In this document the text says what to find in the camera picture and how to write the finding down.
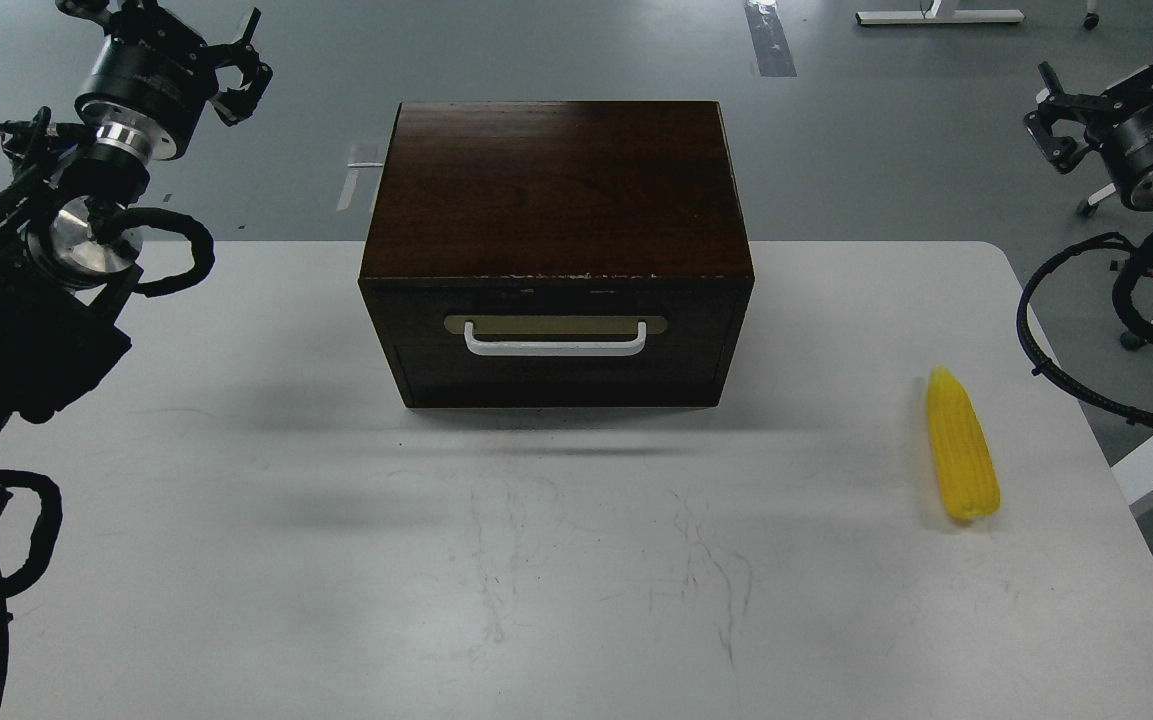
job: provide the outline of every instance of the white drawer handle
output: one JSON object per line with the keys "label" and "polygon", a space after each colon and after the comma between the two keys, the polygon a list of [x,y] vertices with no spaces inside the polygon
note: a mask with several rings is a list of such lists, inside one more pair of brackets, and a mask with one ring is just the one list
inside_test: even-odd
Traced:
{"label": "white drawer handle", "polygon": [[482,342],[474,337],[474,320],[465,321],[465,346],[485,357],[627,357],[648,345],[648,324],[639,320],[639,333],[625,342]]}

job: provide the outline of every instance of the tabletop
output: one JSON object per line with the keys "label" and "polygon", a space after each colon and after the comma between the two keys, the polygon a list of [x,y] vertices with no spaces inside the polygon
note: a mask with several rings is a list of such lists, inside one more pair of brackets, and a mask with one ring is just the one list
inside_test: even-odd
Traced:
{"label": "tabletop", "polygon": [[[1001,252],[751,245],[717,407],[412,411],[361,243],[221,243],[0,438],[65,493],[3,717],[1153,717],[1153,561],[1028,374]],[[934,363],[997,466],[974,524],[940,505]]]}

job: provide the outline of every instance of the dark brown wooden box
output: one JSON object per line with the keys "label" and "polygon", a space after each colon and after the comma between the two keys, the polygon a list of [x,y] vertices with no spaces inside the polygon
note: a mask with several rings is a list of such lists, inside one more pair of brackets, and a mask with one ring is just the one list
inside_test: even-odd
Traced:
{"label": "dark brown wooden box", "polygon": [[[399,106],[357,285],[407,406],[716,405],[753,284],[717,102]],[[492,347],[648,336],[481,357],[467,318]]]}

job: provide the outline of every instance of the yellow corn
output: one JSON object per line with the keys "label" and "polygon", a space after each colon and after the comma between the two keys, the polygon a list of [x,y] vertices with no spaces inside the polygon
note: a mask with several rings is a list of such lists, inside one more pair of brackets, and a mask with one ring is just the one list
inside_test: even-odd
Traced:
{"label": "yellow corn", "polygon": [[972,398],[943,365],[932,368],[927,383],[927,429],[948,513],[970,520],[997,510],[998,479]]}

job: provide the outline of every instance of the floor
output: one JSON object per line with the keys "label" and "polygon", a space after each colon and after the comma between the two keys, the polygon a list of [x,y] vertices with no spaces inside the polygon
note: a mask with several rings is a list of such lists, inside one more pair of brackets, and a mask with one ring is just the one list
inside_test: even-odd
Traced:
{"label": "floor", "polygon": [[[361,240],[376,174],[346,165],[383,160],[399,102],[716,99],[751,240],[985,241],[1027,278],[1091,234],[1139,240],[1153,228],[1153,215],[1114,202],[1075,217],[1105,170],[1091,158],[1060,177],[1022,127],[1039,61],[1092,93],[1153,63],[1153,0],[1103,3],[1091,32],[1078,0],[965,3],[1019,6],[1019,27],[856,25],[858,10],[915,3],[267,0],[256,44],[276,77],[256,117],[236,128],[202,119],[186,158],[151,167],[145,202],[196,213],[225,240]],[[777,12],[792,74],[760,72],[746,6]],[[175,9],[220,42],[246,6]],[[0,119],[42,104],[73,119],[99,44],[99,28],[51,3],[0,0]],[[1117,343],[1110,260],[1075,261],[1037,298],[1037,315],[1067,370],[1153,408],[1153,350]],[[1139,298],[1148,306],[1153,288]],[[1148,436],[1087,417],[1108,462]],[[1153,550],[1153,510],[1140,527]]]}

